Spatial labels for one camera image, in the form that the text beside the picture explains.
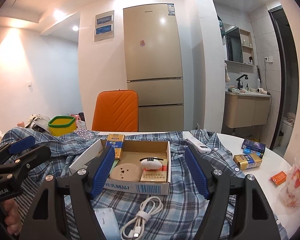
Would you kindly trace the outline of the person's left hand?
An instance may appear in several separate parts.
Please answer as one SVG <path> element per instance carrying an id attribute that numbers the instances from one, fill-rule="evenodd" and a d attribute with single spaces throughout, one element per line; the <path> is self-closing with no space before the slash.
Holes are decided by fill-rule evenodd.
<path id="1" fill-rule="evenodd" d="M 17 202 L 14 199 L 8 199 L 2 202 L 2 206 L 6 212 L 5 223 L 7 225 L 7 232 L 10 235 L 19 235 L 22 224 Z"/>

